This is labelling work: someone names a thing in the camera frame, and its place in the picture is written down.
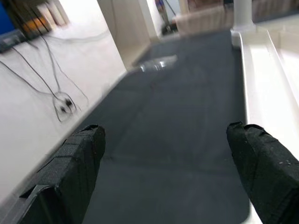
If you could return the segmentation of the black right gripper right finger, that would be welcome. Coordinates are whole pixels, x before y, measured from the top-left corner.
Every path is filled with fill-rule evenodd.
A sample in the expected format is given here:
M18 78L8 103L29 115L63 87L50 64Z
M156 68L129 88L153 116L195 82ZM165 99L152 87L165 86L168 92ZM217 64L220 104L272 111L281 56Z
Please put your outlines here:
M231 123L227 140L242 185L264 224L299 222L299 161L261 126Z

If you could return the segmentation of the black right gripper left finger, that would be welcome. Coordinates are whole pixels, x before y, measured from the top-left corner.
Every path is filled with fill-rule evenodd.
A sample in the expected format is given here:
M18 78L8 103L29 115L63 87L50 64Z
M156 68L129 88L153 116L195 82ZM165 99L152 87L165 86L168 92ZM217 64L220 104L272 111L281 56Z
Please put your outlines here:
M68 137L36 171L4 217L6 224L80 224L106 148L105 130L90 125Z

